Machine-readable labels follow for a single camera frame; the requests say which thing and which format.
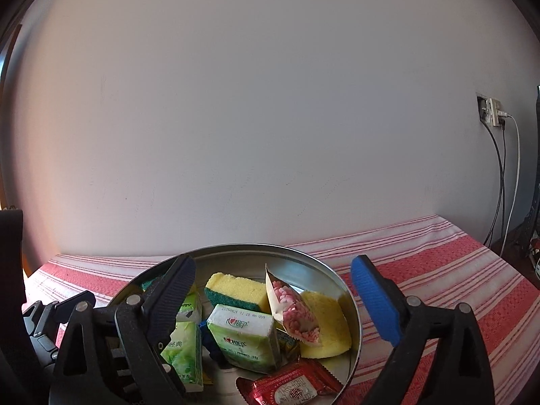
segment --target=food packaging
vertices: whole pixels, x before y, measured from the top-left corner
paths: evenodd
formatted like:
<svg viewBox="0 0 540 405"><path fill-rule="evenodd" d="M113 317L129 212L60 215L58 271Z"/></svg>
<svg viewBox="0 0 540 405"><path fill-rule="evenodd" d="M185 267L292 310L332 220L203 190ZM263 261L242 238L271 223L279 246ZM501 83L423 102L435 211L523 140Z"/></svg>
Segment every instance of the food packaging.
<svg viewBox="0 0 540 405"><path fill-rule="evenodd" d="M303 358L256 381L239 377L236 385L248 405L301 405L343 388L319 361Z"/></svg>
<svg viewBox="0 0 540 405"><path fill-rule="evenodd" d="M299 293L266 269L266 293L274 319L285 332L309 346L319 346L319 322Z"/></svg>
<svg viewBox="0 0 540 405"><path fill-rule="evenodd" d="M300 341L295 340L287 332L276 329L277 343L287 361L294 361L300 356Z"/></svg>

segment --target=wall outlet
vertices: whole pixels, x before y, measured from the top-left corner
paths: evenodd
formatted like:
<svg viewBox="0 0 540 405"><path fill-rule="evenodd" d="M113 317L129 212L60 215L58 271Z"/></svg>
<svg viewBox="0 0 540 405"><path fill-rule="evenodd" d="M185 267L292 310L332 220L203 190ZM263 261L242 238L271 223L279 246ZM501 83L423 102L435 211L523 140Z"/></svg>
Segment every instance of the wall outlet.
<svg viewBox="0 0 540 405"><path fill-rule="evenodd" d="M480 116L480 121L485 124L491 124L491 118L488 113L488 98L482 96L482 94L476 93L476 101L478 102L478 114Z"/></svg>
<svg viewBox="0 0 540 405"><path fill-rule="evenodd" d="M488 104L488 115L492 126L502 126L499 121L498 112L502 111L501 103L494 98L489 98L487 101Z"/></svg>

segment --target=red and white striped cloth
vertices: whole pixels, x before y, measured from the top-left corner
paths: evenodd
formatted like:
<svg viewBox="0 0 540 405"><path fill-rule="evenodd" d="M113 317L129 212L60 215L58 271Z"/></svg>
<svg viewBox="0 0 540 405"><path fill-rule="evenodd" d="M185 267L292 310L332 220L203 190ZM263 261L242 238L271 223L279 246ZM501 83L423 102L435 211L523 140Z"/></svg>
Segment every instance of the red and white striped cloth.
<svg viewBox="0 0 540 405"><path fill-rule="evenodd" d="M356 404L377 378L391 351L380 339L350 283L350 261L367 254L381 274L406 295L453 308L469 303L488 349L496 403L510 404L540 360L540 293L492 251L440 216L428 216L377 230L292 245L322 260L355 294L363 325L362 354L342 405ZM106 305L133 277L168 257L59 255L26 282L28 303L64 300L84 289ZM424 356L403 403L416 403L433 360L435 342Z"/></svg>

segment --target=green tissue pack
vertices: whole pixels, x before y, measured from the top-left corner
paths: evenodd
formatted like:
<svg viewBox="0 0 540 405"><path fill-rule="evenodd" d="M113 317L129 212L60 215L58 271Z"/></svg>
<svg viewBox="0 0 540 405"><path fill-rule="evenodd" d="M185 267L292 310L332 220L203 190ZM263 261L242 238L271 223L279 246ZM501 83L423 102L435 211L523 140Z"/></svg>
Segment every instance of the green tissue pack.
<svg viewBox="0 0 540 405"><path fill-rule="evenodd" d="M192 292L182 303L182 306L176 315L176 321L193 321L196 324L199 324L202 319L201 312L202 305L199 293L197 291Z"/></svg>
<svg viewBox="0 0 540 405"><path fill-rule="evenodd" d="M161 352L162 357L178 374L188 393L203 390L201 332L193 321L176 323L171 342Z"/></svg>
<svg viewBox="0 0 540 405"><path fill-rule="evenodd" d="M234 366L266 374L280 366L272 315L217 304L207 324L223 355Z"/></svg>

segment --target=metal tray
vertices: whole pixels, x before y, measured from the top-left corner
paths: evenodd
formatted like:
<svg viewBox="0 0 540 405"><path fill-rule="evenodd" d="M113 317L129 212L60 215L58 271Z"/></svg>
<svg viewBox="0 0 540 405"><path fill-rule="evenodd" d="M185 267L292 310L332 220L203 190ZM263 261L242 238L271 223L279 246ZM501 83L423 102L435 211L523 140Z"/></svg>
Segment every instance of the metal tray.
<svg viewBox="0 0 540 405"><path fill-rule="evenodd" d="M203 301L203 318L207 318L212 305L204 294L204 287L210 276L217 272L247 277L264 282L265 264L273 274L295 287L297 291L317 291L338 300L347 319L352 336L352 348L348 352L320 360L345 386L352 380L362 342L362 326L358 308L347 285L328 266L299 251L259 244L234 244L207 247L190 251L196 261L195 283ZM164 274L172 261L161 262L134 278L114 297L110 304L123 302L131 294L140 293L140 284ZM263 375L240 368L220 370L203 349L203 367L214 385L205 385L204 392L190 394L187 403L245 405L236 388L239 376L255 380ZM327 405L337 400L337 396L322 396L310 405Z"/></svg>

